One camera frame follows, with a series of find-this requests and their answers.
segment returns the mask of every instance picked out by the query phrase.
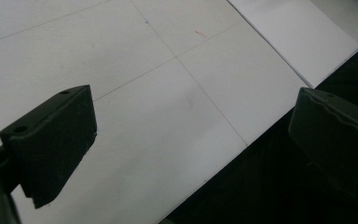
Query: black fabric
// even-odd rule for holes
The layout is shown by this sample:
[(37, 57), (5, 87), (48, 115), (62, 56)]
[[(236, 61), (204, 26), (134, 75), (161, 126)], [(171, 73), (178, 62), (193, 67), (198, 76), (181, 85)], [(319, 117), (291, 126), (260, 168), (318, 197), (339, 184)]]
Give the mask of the black fabric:
[[(317, 89), (358, 105), (358, 53)], [(358, 223), (358, 204), (333, 189), (288, 136), (291, 111), (167, 219), (190, 223)]]

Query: table surface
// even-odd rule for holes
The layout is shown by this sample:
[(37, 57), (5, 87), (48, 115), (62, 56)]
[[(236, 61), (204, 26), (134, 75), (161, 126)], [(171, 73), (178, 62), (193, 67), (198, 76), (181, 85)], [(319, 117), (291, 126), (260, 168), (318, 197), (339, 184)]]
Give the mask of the table surface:
[(0, 131), (84, 84), (98, 122), (54, 202), (35, 210), (15, 189), (22, 223), (158, 223), (291, 109), (303, 80), (224, 0), (0, 1)]

